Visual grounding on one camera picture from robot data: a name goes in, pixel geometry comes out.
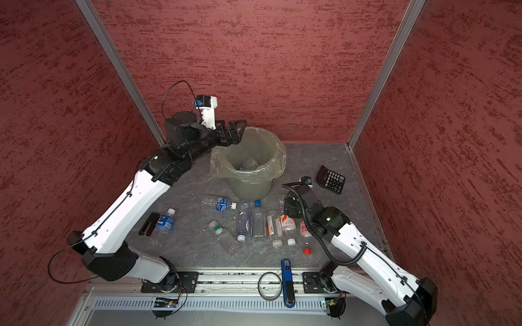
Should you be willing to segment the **clear bottle blue cap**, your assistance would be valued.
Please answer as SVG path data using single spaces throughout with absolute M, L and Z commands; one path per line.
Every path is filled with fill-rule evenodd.
M 251 210 L 252 220 L 252 236 L 255 239 L 265 237 L 266 235 L 266 215 L 262 208 L 261 201 L 254 201 L 254 208 Z

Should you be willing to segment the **green label clear bottle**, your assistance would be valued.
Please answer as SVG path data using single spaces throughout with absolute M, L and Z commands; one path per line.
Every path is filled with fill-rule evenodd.
M 217 221 L 211 221 L 209 228 L 214 231 L 217 236 L 217 242 L 228 255 L 235 255 L 238 252 L 239 244 L 228 230 L 221 227 Z

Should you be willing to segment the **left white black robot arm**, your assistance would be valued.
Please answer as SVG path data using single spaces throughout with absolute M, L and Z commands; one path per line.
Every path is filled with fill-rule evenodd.
M 241 142 L 246 120 L 213 126 L 182 111 L 168 119 L 167 144 L 139 163 L 137 172 L 119 198 L 83 232 L 72 232 L 67 241 L 82 257 L 86 268 L 105 281 L 140 278 L 171 291 L 179 283 L 178 271 L 164 258 L 134 251 L 125 239 L 141 216 L 188 172 L 195 160 L 217 146 Z

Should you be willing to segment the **crushed blue label bottle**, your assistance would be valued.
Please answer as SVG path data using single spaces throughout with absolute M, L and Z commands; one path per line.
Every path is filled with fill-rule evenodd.
M 232 201 L 230 198 L 225 196 L 216 196 L 205 194 L 202 199 L 202 204 L 211 207 L 215 211 L 225 212 L 237 209 L 237 202 Z

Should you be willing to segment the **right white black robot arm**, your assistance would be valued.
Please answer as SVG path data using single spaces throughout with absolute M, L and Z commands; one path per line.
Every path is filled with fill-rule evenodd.
M 429 325 L 437 309 L 438 288 L 397 265 L 371 243 L 346 214 L 325 207 L 304 183 L 284 185 L 296 199 L 307 230 L 330 262 L 324 273 L 334 286 L 379 311 L 388 325 Z

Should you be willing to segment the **orange label bottle white cap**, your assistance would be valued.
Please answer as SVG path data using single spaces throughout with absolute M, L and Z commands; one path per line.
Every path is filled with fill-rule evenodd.
M 283 232 L 279 220 L 279 212 L 275 209 L 266 212 L 266 231 L 274 248 L 279 248 L 283 245 Z

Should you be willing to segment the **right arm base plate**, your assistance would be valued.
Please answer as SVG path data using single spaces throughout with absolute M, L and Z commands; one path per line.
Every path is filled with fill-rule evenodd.
M 305 293 L 338 293 L 339 290 L 334 285 L 330 276 L 323 272 L 304 272 L 303 289 Z

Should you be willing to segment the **red white label bottle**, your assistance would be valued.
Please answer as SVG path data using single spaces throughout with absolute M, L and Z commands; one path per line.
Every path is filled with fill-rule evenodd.
M 296 236 L 298 235 L 295 220 L 288 215 L 283 215 L 280 217 L 280 222 L 282 231 L 287 237 L 288 246 L 295 246 Z

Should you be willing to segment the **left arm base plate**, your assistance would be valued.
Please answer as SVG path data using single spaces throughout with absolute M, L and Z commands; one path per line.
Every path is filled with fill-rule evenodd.
M 151 283 L 147 280 L 142 281 L 141 293 L 161 293 L 171 294 L 185 291 L 194 293 L 198 283 L 198 272 L 172 272 L 168 273 L 165 279 L 159 283 Z

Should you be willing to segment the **blue label bottle white cap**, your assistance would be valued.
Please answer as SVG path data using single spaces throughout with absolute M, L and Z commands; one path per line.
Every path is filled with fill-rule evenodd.
M 176 210 L 170 208 L 164 215 L 160 216 L 151 236 L 153 245 L 161 246 L 168 239 L 175 224 L 175 213 Z

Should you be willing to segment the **yellow label juice bottle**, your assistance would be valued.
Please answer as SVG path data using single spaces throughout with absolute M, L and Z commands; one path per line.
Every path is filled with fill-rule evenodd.
M 244 172 L 255 171 L 260 166 L 260 163 L 254 158 L 246 159 L 240 166 L 239 170 Z

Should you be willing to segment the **red label bottle red cap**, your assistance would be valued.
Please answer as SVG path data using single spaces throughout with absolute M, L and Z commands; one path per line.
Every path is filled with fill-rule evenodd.
M 303 250 L 303 254 L 307 256 L 311 256 L 311 233 L 308 231 L 305 222 L 301 221 L 299 225 L 299 234 L 300 234 L 300 245 Z

